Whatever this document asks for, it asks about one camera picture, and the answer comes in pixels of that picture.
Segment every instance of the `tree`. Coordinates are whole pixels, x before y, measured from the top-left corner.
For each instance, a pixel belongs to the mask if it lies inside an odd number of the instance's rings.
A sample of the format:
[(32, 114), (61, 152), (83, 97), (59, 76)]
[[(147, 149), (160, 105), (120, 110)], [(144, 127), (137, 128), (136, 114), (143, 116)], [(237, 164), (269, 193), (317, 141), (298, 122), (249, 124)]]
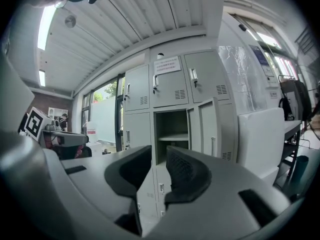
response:
[(93, 101), (94, 102), (100, 102), (104, 99), (104, 97), (102, 96), (102, 94), (100, 92), (94, 92), (93, 93)]
[(105, 88), (103, 91), (109, 94), (108, 98), (116, 96), (116, 90), (117, 90), (117, 81), (111, 83), (107, 88)]

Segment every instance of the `person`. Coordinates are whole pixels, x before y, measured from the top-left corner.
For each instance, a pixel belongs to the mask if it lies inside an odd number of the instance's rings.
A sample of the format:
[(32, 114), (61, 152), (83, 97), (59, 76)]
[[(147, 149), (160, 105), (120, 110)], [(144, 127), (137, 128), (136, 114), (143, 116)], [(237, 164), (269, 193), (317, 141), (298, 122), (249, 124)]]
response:
[(67, 122), (68, 122), (68, 115), (66, 113), (62, 114), (62, 116), (59, 118), (59, 125), (61, 127), (61, 130), (64, 132), (68, 131), (67, 128)]

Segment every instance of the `brick wall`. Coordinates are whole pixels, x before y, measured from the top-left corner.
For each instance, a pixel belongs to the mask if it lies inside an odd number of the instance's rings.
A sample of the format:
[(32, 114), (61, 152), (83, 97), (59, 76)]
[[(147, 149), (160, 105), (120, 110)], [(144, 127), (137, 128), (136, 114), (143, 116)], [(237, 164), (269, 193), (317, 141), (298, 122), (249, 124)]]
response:
[(29, 106), (27, 112), (29, 113), (32, 107), (48, 114), (49, 108), (68, 110), (68, 132), (72, 131), (72, 100), (50, 96), (38, 92), (33, 92), (34, 99)]

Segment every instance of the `locker vent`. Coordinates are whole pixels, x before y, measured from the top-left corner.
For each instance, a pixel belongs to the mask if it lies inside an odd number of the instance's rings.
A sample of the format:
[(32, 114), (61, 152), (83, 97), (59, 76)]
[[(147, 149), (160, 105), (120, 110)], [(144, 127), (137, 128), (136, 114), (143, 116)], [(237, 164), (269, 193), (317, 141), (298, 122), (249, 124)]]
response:
[(140, 97), (140, 105), (143, 104), (148, 104), (148, 97), (144, 96), (144, 97)]
[(222, 159), (231, 161), (232, 152), (222, 153)]
[(227, 92), (227, 88), (226, 88), (225, 85), (217, 85), (217, 86), (216, 86), (216, 91), (217, 91), (218, 95), (220, 95), (220, 94), (227, 94), (227, 93), (228, 93), (228, 92)]
[(174, 92), (174, 96), (176, 100), (185, 99), (186, 98), (186, 91), (185, 90), (176, 90)]

